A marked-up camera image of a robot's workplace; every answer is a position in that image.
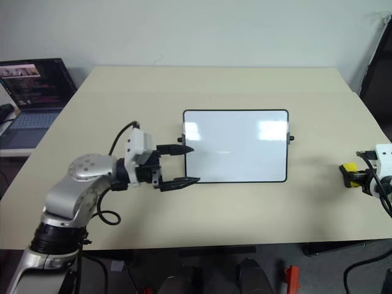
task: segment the floor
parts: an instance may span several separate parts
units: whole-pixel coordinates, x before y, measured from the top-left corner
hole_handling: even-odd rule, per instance
[[[203,268],[204,294],[237,294],[235,266],[246,257],[254,258],[265,270],[275,294],[286,293],[283,282],[284,269],[290,265],[300,268],[301,288],[298,294],[343,293],[343,272],[346,267],[360,260],[382,254],[392,248],[392,239],[385,239],[356,245],[318,256],[305,256],[300,244],[256,245],[254,253],[204,254],[183,256],[184,249],[145,249],[134,251],[134,261],[130,272],[137,287],[151,287],[157,290],[169,275],[175,274],[181,265]],[[0,293],[5,293],[6,285],[17,266],[21,251],[0,251],[1,283]],[[136,293],[127,275],[122,271],[110,271],[113,260],[101,259],[109,270],[109,293]],[[381,293],[388,268],[392,268],[392,256],[354,269],[349,275],[352,293]],[[94,262],[83,259],[84,294],[103,293],[103,274]]]

